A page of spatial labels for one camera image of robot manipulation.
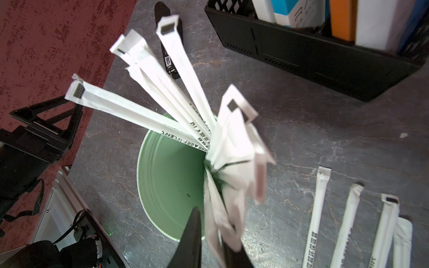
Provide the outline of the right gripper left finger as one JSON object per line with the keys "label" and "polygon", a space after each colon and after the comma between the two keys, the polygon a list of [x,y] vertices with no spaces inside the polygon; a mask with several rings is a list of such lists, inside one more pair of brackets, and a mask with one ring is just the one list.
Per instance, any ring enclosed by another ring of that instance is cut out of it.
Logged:
{"label": "right gripper left finger", "polygon": [[202,263],[201,212],[194,207],[168,268],[200,268]]}

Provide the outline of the straw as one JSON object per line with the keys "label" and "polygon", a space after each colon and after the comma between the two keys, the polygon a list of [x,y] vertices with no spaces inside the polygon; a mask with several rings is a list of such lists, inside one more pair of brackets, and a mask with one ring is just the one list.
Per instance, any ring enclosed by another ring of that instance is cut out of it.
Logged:
{"label": "straw", "polygon": [[400,201],[396,195],[382,194],[382,202],[383,210],[375,236],[369,268],[386,267],[394,229],[400,213]]}
{"label": "straw", "polygon": [[393,268],[410,268],[413,224],[399,217],[394,229]]}
{"label": "straw", "polygon": [[318,167],[316,178],[316,192],[312,209],[312,217],[308,230],[305,254],[302,268],[312,268],[315,260],[318,231],[321,223],[322,210],[328,182],[331,177],[331,169],[323,166]]}
{"label": "straw", "polygon": [[334,254],[332,257],[330,268],[344,268],[347,246],[350,240],[353,229],[356,212],[360,202],[360,195],[364,186],[359,183],[354,183],[350,187],[349,196],[346,202],[346,208],[343,216],[343,222],[339,230],[338,239],[336,242]]}

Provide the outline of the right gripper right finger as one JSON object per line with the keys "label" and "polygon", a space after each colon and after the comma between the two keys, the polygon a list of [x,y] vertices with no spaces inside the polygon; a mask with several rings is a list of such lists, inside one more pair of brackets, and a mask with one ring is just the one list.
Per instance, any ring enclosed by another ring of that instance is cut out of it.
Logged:
{"label": "right gripper right finger", "polygon": [[232,239],[225,240],[224,237],[221,236],[221,241],[222,268],[254,268],[240,238],[233,236]]}

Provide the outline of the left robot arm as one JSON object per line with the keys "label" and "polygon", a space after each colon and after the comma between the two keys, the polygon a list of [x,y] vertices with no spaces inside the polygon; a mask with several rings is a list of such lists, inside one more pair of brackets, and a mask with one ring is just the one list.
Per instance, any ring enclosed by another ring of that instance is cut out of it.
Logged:
{"label": "left robot arm", "polygon": [[[72,147],[80,119],[81,105],[49,119],[40,113],[68,103],[61,96],[14,110],[10,115],[25,123],[13,132],[1,130],[1,221],[13,222],[35,216],[41,210],[44,190],[29,211],[16,216],[9,210],[24,193],[44,187],[41,174],[59,161]],[[34,242],[1,264],[3,268],[124,268],[123,258],[88,209],[77,213],[72,225],[57,240]]]}

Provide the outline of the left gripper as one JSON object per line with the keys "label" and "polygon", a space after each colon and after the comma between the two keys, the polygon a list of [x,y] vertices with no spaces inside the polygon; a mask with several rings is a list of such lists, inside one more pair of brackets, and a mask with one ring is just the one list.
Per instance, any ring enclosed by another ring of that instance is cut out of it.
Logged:
{"label": "left gripper", "polygon": [[27,125],[13,132],[1,129],[1,214],[7,214],[20,197],[38,185],[41,190],[34,208],[21,214],[38,214],[44,197],[41,174],[71,148],[83,115],[83,106],[58,112],[50,118],[40,114],[56,110],[70,101],[60,96],[10,112]]}

